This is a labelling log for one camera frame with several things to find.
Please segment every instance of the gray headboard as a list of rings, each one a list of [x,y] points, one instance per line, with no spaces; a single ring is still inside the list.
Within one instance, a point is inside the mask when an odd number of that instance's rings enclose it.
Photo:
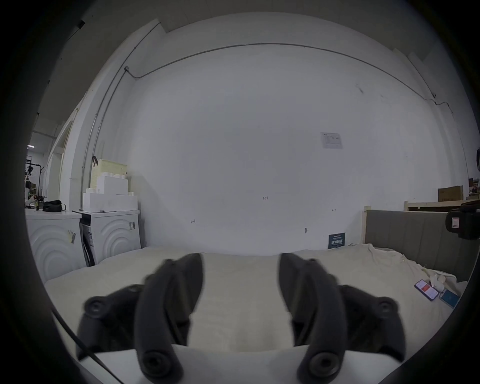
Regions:
[[[430,269],[448,272],[466,281],[475,265],[480,240],[459,239],[445,228],[445,212],[364,212],[364,241],[391,248]]]

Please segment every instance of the black bag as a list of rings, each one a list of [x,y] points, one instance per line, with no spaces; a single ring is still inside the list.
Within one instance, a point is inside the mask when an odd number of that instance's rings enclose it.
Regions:
[[[61,212],[65,211],[67,209],[67,206],[65,205],[65,209],[62,209],[62,202],[60,200],[53,200],[53,201],[45,201],[43,202],[43,210],[45,212]]]

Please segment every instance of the white storage box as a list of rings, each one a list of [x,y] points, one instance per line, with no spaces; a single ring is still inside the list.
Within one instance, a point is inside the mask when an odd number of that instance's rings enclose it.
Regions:
[[[108,161],[100,159],[98,164],[92,164],[92,175],[90,176],[90,188],[96,189],[96,179],[102,172],[111,172],[114,175],[126,175],[127,166],[125,164],[115,163],[114,161]]]
[[[82,214],[85,246],[98,264],[107,257],[140,249],[138,214],[140,211]]]
[[[137,209],[137,196],[84,193],[84,212],[135,211]]]
[[[113,195],[128,195],[128,180],[100,175],[96,179],[96,192]]]
[[[25,209],[28,238],[42,281],[86,267],[82,239],[81,215]]]

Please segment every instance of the white bedsheet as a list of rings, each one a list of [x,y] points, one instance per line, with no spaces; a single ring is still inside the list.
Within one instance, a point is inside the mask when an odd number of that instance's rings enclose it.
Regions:
[[[76,330],[87,298],[142,283],[162,260],[177,259],[187,253],[161,247],[131,251],[57,277],[46,282],[45,287],[67,324]],[[358,244],[296,254],[318,259],[339,284],[395,299],[407,337],[407,358],[436,333],[452,312],[438,298],[430,302],[414,288],[419,280],[428,281],[428,276],[420,265],[398,252]],[[237,352],[291,347],[290,317],[277,287],[278,255],[203,256],[204,288],[191,316],[189,345]],[[460,290],[455,282],[449,288]],[[73,352],[74,343],[63,330],[62,335]]]

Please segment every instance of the shelf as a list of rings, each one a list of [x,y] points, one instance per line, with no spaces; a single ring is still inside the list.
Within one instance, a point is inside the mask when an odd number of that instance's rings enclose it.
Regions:
[[[475,201],[471,200],[455,200],[455,201],[440,201],[431,203],[412,203],[405,201],[406,211],[429,211],[429,212],[448,212],[451,209],[459,207],[463,203]]]

